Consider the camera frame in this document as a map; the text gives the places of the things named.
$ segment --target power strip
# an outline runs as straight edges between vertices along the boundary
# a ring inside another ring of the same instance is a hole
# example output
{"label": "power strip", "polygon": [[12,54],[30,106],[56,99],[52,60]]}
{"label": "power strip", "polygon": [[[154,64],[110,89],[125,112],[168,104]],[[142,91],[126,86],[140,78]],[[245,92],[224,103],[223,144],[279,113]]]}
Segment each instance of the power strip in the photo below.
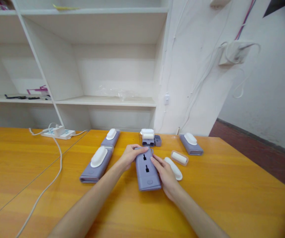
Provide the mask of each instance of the power strip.
{"label": "power strip", "polygon": [[56,136],[54,134],[54,132],[53,132],[53,129],[55,129],[55,128],[50,128],[50,130],[48,132],[42,133],[41,135],[45,136],[45,137],[51,137],[51,138],[54,137],[56,139],[65,139],[65,140],[67,140],[67,139],[70,139],[73,135],[76,134],[76,132],[73,131],[73,130],[65,130],[65,132],[62,135]]}

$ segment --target pink object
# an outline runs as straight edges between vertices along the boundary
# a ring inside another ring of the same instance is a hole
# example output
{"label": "pink object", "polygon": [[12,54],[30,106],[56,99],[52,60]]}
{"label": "pink object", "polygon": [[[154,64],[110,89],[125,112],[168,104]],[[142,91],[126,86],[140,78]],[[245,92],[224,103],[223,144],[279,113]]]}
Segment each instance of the pink object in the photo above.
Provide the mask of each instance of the pink object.
{"label": "pink object", "polygon": [[39,89],[27,89],[27,92],[28,92],[29,95],[31,95],[30,90],[34,90],[36,92],[41,92],[42,95],[48,95],[49,94],[49,91],[45,87],[45,85],[41,86]]}

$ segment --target hand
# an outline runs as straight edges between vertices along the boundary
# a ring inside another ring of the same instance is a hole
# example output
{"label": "hand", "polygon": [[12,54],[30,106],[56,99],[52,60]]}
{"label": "hand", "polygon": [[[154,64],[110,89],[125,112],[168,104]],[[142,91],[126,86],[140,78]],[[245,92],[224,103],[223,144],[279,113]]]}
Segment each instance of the hand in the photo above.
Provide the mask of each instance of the hand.
{"label": "hand", "polygon": [[147,150],[148,147],[141,147],[138,144],[127,145],[125,151],[123,152],[117,163],[124,168],[124,171],[126,171],[130,168],[131,163],[134,161],[137,155],[144,153]]}
{"label": "hand", "polygon": [[173,194],[181,186],[176,180],[175,175],[171,169],[171,166],[163,159],[161,159],[159,156],[156,156],[155,154],[153,154],[153,157],[151,157],[151,162],[154,164],[154,166],[159,172],[162,181],[162,187],[165,194],[171,201],[174,202]]}

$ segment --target pink wire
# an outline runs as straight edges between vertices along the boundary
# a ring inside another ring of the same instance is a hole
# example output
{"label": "pink wire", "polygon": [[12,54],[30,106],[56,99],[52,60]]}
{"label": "pink wire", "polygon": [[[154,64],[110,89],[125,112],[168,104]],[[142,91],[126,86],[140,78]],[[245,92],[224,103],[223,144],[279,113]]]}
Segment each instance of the pink wire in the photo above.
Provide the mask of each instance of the pink wire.
{"label": "pink wire", "polygon": [[[244,20],[243,24],[245,24],[245,22],[246,22],[246,20],[247,20],[247,18],[248,18],[249,12],[252,10],[253,3],[254,3],[254,0],[252,0],[252,2],[251,2],[251,5],[250,5],[250,7],[249,7],[249,9],[248,9],[248,12],[247,12],[247,14],[246,14],[246,17],[245,17],[245,20]],[[237,38],[238,38],[238,36],[239,36],[241,30],[243,29],[243,27],[244,27],[244,26],[242,25],[241,28],[239,29],[239,32],[237,33],[237,36],[235,37],[235,40],[237,40]]]}

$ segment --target purple component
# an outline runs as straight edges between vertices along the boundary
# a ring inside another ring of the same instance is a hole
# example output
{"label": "purple component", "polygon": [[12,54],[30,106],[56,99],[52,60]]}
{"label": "purple component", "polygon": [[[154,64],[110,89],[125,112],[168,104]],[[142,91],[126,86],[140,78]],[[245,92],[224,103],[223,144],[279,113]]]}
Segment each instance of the purple component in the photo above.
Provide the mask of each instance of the purple component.
{"label": "purple component", "polygon": [[184,135],[180,135],[180,140],[182,141],[189,155],[203,155],[203,149],[199,146],[199,144],[197,145],[189,144]]}
{"label": "purple component", "polygon": [[142,139],[142,146],[155,146],[155,140],[154,139]]}
{"label": "purple component", "polygon": [[101,143],[101,146],[103,145],[106,145],[106,146],[112,146],[112,147],[115,147],[116,145],[116,142],[119,138],[119,135],[120,135],[120,131],[116,130],[116,135],[113,139],[111,140],[107,140],[106,138],[103,140],[103,142]]}
{"label": "purple component", "polygon": [[159,135],[155,135],[155,146],[160,147],[162,143],[161,137]]}
{"label": "purple component", "polygon": [[82,183],[97,183],[99,179],[104,175],[109,160],[113,154],[112,148],[106,148],[106,149],[107,149],[107,154],[100,166],[92,168],[89,162],[86,169],[79,178]]}
{"label": "purple component", "polygon": [[152,191],[161,189],[161,183],[157,169],[151,162],[152,149],[136,157],[136,170],[140,191]]}

